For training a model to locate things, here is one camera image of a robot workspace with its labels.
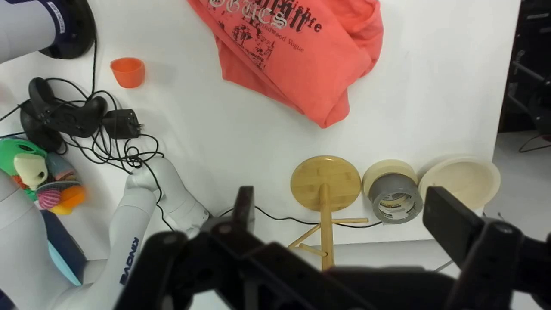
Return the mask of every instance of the white bowl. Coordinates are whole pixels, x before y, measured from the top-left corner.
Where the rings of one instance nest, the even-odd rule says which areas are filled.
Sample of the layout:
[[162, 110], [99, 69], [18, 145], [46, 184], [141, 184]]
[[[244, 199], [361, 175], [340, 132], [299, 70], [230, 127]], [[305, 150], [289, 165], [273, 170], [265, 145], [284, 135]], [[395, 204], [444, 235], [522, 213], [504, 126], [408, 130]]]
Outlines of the white bowl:
[[465, 204], [476, 210], [487, 204], [501, 185], [499, 169], [488, 161], [475, 157], [453, 157], [432, 167], [419, 182], [423, 201], [429, 186], [442, 186]]

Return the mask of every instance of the power adapter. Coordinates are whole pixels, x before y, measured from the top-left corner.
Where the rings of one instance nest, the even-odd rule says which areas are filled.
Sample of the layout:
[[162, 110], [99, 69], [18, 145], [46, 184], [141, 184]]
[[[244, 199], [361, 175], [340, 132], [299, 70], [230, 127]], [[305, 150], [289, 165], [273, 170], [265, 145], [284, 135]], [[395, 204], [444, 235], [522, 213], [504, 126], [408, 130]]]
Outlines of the power adapter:
[[142, 126], [132, 109], [109, 111], [101, 122], [112, 139], [133, 139], [142, 132]]

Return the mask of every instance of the masking tape roll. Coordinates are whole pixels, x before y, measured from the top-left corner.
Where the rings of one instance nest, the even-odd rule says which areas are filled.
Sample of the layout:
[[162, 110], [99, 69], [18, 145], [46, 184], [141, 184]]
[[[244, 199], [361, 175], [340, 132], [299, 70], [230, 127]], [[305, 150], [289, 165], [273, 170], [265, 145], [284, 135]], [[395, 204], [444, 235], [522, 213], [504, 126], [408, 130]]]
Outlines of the masking tape roll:
[[401, 224], [423, 209], [417, 175], [405, 162], [390, 159], [372, 165], [364, 174], [364, 194], [375, 216], [385, 223]]

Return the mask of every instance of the wooden mug stand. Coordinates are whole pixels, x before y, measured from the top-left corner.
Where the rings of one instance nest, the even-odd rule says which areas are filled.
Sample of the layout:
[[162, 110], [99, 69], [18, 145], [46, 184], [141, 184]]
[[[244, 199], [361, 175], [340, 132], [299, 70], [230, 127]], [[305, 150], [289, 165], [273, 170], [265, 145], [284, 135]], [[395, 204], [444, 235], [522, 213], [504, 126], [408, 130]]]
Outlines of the wooden mug stand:
[[[293, 172], [291, 192], [304, 207], [319, 211], [320, 223], [289, 245], [321, 256], [322, 270], [334, 265], [333, 224], [367, 223], [367, 218], [333, 220], [332, 212], [351, 205], [361, 191], [360, 174], [342, 158], [317, 156], [302, 162]], [[321, 251], [302, 243], [321, 229]]]

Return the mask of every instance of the pink ball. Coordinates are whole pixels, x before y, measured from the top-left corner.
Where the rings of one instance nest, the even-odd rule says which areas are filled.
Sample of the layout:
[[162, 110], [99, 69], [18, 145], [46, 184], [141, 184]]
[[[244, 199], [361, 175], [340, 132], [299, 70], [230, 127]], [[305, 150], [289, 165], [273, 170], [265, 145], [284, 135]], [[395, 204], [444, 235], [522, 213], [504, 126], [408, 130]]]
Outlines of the pink ball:
[[48, 189], [36, 194], [40, 207], [49, 210], [61, 202], [61, 192], [58, 189]]

